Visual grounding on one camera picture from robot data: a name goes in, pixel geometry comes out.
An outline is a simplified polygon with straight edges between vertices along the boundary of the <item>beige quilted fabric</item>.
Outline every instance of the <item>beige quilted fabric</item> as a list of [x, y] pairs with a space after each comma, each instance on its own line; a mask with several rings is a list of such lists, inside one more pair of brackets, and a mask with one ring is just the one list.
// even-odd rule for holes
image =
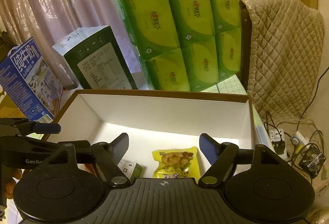
[[262, 119], [299, 118], [319, 69], [324, 25], [299, 0], [243, 0], [251, 21], [248, 94]]

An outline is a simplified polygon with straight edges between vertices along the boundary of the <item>tissue pack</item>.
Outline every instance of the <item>tissue pack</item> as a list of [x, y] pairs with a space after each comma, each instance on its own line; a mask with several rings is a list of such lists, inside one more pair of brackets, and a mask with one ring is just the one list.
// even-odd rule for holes
[[221, 32], [216, 36], [219, 79], [223, 80], [240, 71], [241, 29]]
[[218, 82], [215, 37], [182, 48], [191, 91], [202, 91]]
[[148, 61], [140, 60], [140, 63], [151, 88], [190, 91], [180, 48], [163, 53]]
[[210, 2], [216, 34], [240, 27], [239, 0], [210, 0]]
[[118, 0], [137, 56], [150, 60], [179, 48], [168, 0]]
[[210, 0], [169, 0], [181, 47], [214, 36]]

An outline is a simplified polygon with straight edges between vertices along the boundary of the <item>cable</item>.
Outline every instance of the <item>cable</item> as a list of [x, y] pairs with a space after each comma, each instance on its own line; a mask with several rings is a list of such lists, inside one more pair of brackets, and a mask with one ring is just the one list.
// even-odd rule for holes
[[282, 139], [282, 135], [281, 135], [280, 131], [277, 129], [277, 127], [276, 127], [276, 126], [274, 126], [274, 125], [271, 125], [271, 124], [269, 124], [269, 123], [267, 123], [267, 122], [264, 122], [264, 124], [267, 124], [267, 125], [268, 125], [268, 126], [270, 126], [270, 127], [274, 127], [274, 128], [277, 130], [277, 132], [279, 133], [279, 135], [280, 135], [280, 138]]
[[300, 116], [299, 119], [302, 119], [302, 118], [303, 118], [303, 115], [305, 114], [305, 112], [307, 111], [307, 109], [310, 107], [310, 105], [311, 105], [312, 102], [314, 101], [315, 96], [316, 96], [316, 94], [317, 94], [317, 90], [318, 90], [318, 88], [319, 88], [320, 80], [321, 80], [321, 79], [323, 78], [323, 76], [328, 72], [328, 70], [329, 70], [329, 66], [328, 66], [327, 69], [323, 72], [323, 74], [319, 77], [319, 80], [317, 81], [317, 85], [316, 85], [316, 89], [315, 89], [315, 93], [314, 93], [313, 99], [310, 101], [310, 103], [308, 104], [308, 106], [305, 108], [304, 112], [302, 113], [302, 115]]
[[[266, 111], [266, 123], [268, 124], [269, 123], [269, 120], [267, 118], [267, 114], [268, 114], [268, 111]], [[266, 129], [268, 135], [269, 135], [269, 124], [267, 125], [267, 129]]]
[[290, 161], [292, 161], [293, 156], [294, 156], [295, 151], [296, 151], [296, 148], [297, 148], [297, 146], [296, 145], [293, 145], [293, 152], [292, 152], [291, 158], [290, 158], [290, 160], [286, 161], [286, 163], [289, 163]]
[[316, 130], [315, 132], [313, 132], [313, 134], [312, 134], [312, 135], [311, 135], [311, 137], [310, 137], [310, 142], [311, 142], [311, 140], [312, 140], [313, 136], [315, 135], [315, 133], [318, 133], [318, 134], [320, 134], [320, 139], [321, 139], [321, 147], [322, 147], [322, 154], [324, 155], [324, 142], [323, 142], [323, 133], [322, 133], [322, 131], [321, 131], [321, 130]]
[[277, 123], [276, 126], [278, 127], [279, 125], [281, 125], [285, 122], [304, 122], [304, 121], [311, 121], [312, 125], [315, 127], [315, 129], [317, 129], [317, 127], [312, 119], [286, 119], [286, 120], [282, 120], [279, 123]]
[[307, 173], [304, 169], [301, 169], [300, 167], [296, 166], [294, 163], [292, 164], [292, 166], [295, 166], [295, 168], [297, 168], [298, 170], [304, 172], [307, 176], [310, 177], [310, 184], [313, 185], [313, 180], [312, 180], [312, 177], [310, 176], [309, 173]]
[[[273, 125], [269, 124], [269, 122], [268, 122], [268, 118], [267, 118], [267, 115], [268, 115], [268, 114], [269, 114], [269, 117], [270, 117], [270, 119], [271, 119]], [[276, 127], [276, 125], [274, 124], [274, 121], [273, 121], [272, 116], [271, 116], [271, 114], [270, 114], [269, 111], [266, 111], [266, 122], [265, 122], [265, 123], [267, 124], [267, 127], [268, 127], [268, 129], [267, 129], [268, 135], [269, 135], [269, 126], [274, 127], [274, 128], [277, 130], [277, 132], [278, 132], [278, 134], [280, 135], [280, 138], [281, 138], [281, 140], [282, 140], [282, 135], [281, 135], [280, 131], [278, 130], [278, 128]]]
[[319, 147], [318, 147], [315, 143], [310, 142], [310, 143], [304, 145], [303, 148], [301, 148], [301, 149], [298, 151], [298, 153], [297, 153], [296, 156], [295, 156], [295, 159], [293, 160], [293, 163], [295, 163], [295, 161], [296, 161], [298, 155], [299, 155], [300, 153], [302, 153], [303, 150], [304, 150], [307, 146], [309, 146], [309, 145], [314, 145], [314, 146], [320, 151]]

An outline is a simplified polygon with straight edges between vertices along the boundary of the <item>silver screw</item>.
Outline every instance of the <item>silver screw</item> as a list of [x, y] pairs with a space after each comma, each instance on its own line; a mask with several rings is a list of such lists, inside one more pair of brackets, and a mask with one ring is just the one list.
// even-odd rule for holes
[[217, 180], [217, 178], [215, 178], [215, 177], [212, 177], [212, 176], [206, 176], [206, 177], [202, 178], [201, 181], [202, 181], [204, 184], [208, 184], [208, 185], [210, 185], [210, 184], [215, 184], [215, 183], [217, 183], [218, 180]]
[[126, 183], [128, 180], [127, 180], [126, 177], [123, 177], [123, 176], [116, 176], [116, 177], [112, 178], [111, 181], [112, 181], [115, 185], [120, 185], [120, 184], [124, 184], [124, 183]]

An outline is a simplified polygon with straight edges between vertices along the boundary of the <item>tissue brand logo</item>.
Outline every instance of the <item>tissue brand logo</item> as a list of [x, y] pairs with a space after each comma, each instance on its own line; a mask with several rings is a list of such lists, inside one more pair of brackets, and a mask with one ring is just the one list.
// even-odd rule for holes
[[197, 1], [193, 1], [192, 11], [193, 11], [195, 17], [197, 17], [197, 18], [201, 17], [200, 5]]
[[176, 74], [175, 74], [175, 72], [171, 72], [171, 73], [169, 74], [169, 80], [170, 80], [171, 84], [173, 84], [173, 85], [177, 85], [177, 84], [178, 84], [178, 83], [177, 83], [177, 79], [176, 79]]
[[234, 49], [230, 49], [230, 60], [233, 60]]
[[209, 71], [209, 61], [208, 61], [208, 59], [203, 60], [203, 70], [205, 72]]
[[230, 9], [230, 0], [224, 0], [225, 4], [225, 9], [229, 10]]
[[153, 28], [160, 29], [160, 21], [157, 12], [151, 13], [151, 23], [153, 25]]

